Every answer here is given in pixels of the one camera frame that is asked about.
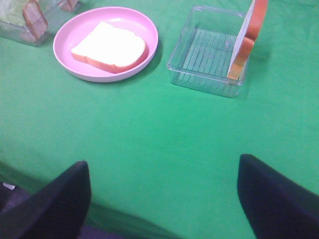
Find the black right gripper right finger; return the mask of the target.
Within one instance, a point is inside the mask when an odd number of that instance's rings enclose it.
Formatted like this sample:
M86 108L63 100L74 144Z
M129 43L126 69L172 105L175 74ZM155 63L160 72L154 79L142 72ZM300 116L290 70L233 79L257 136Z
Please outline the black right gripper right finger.
M319 196L251 154L240 156L237 193L256 238L319 237Z

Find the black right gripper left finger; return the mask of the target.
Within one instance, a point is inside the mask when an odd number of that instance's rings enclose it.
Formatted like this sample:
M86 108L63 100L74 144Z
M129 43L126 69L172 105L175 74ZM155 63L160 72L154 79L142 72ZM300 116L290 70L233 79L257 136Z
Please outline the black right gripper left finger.
M91 202L86 161L78 161L44 188L0 216L2 239L75 239Z

